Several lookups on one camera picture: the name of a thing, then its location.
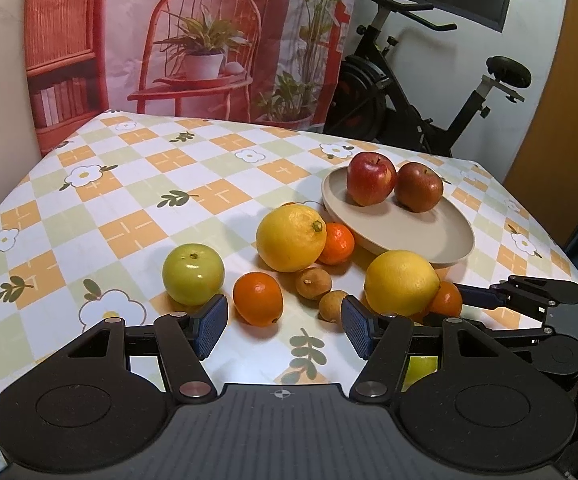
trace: checkered tablecloth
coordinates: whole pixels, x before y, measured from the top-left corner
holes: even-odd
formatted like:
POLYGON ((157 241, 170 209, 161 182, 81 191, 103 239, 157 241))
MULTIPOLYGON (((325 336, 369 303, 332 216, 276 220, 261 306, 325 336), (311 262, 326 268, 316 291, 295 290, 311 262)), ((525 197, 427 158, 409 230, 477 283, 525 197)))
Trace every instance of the checkered tablecloth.
MULTIPOLYGON (((439 271, 454 282, 488 286, 509 274, 578 282, 578 272, 544 229, 482 167, 369 142, 225 121, 110 110, 47 155, 0 205, 0 391, 108 316, 151 323, 180 307, 160 269, 179 244, 199 242, 224 260, 224 293, 245 272, 267 269, 256 228, 271 209, 304 202, 322 210, 320 183, 362 150, 397 166, 429 165, 445 196, 471 222, 469 258, 439 271)), ((358 248, 335 269, 334 289, 360 295, 372 256, 358 248)), ((204 361, 218 389, 226 382, 353 383, 363 361, 339 328, 296 298, 293 276, 278 276, 285 312, 273 328, 229 325, 204 361), (319 348, 291 368, 296 347, 319 348)), ((506 309, 464 314, 493 328, 535 326, 506 309)), ((132 369, 161 384, 154 358, 132 369)))

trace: plant pot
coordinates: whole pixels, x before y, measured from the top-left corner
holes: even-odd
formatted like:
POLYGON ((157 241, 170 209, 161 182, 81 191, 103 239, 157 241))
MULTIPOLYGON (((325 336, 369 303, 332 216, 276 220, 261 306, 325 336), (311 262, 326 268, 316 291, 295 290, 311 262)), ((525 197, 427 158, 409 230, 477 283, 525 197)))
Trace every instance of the plant pot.
POLYGON ((194 56, 186 54, 182 60, 185 74, 190 81, 200 79, 217 79, 224 54, 210 54, 209 56, 194 56))
POLYGON ((314 114, 306 116, 304 119, 297 119, 295 121, 269 121, 266 115, 256 119, 256 123, 264 124, 265 126, 275 126, 276 128, 285 128, 287 130, 304 130, 311 126, 314 114))

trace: chair backrest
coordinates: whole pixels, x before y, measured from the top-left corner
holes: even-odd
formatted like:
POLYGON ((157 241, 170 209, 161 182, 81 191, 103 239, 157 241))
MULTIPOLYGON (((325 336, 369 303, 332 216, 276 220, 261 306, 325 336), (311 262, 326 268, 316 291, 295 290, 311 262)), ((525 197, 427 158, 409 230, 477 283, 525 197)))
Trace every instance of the chair backrest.
POLYGON ((226 61, 239 62, 247 73, 251 71, 258 40, 260 38, 260 13, 253 0, 160 0, 151 14, 147 38, 144 44, 139 89, 146 88, 149 64, 159 57, 165 76, 172 76, 179 69, 181 57, 172 56, 171 49, 165 52, 165 45, 154 44, 180 34, 180 18, 202 20, 205 7, 215 20, 230 20, 234 27, 248 40, 248 44, 230 48, 226 61))

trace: brown door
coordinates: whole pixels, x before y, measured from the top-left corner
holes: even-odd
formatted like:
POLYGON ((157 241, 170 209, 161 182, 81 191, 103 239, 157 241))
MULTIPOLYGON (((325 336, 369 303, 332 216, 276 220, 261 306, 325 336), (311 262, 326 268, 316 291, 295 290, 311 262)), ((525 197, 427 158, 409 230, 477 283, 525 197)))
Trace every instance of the brown door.
POLYGON ((566 0, 549 79, 504 186, 566 244, 578 225, 578 0, 566 0))

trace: exercise bike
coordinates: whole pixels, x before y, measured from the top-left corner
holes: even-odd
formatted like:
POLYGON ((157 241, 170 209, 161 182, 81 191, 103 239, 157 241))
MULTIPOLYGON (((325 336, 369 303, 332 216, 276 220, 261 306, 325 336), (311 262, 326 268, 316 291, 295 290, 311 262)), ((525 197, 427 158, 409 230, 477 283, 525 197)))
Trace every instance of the exercise bike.
POLYGON ((453 122, 446 130, 435 126, 432 119, 423 119, 405 95, 396 75, 386 60, 389 50, 398 41, 389 36, 387 46, 380 49, 376 40, 389 14, 397 12, 426 28, 437 32, 455 30, 455 23, 435 25, 413 14, 417 10, 431 10, 432 4, 402 4, 394 0, 371 0, 378 4, 378 12, 357 33, 362 35, 355 52, 341 63, 338 85, 327 114, 323 132, 357 140, 377 140, 382 144, 451 156, 451 147, 475 114, 485 118, 490 108, 484 105, 492 88, 506 94, 512 103, 524 101, 518 89, 531 84, 531 72, 508 57, 495 56, 486 60, 488 73, 471 93, 453 122), (387 107, 387 97, 394 109, 387 107))

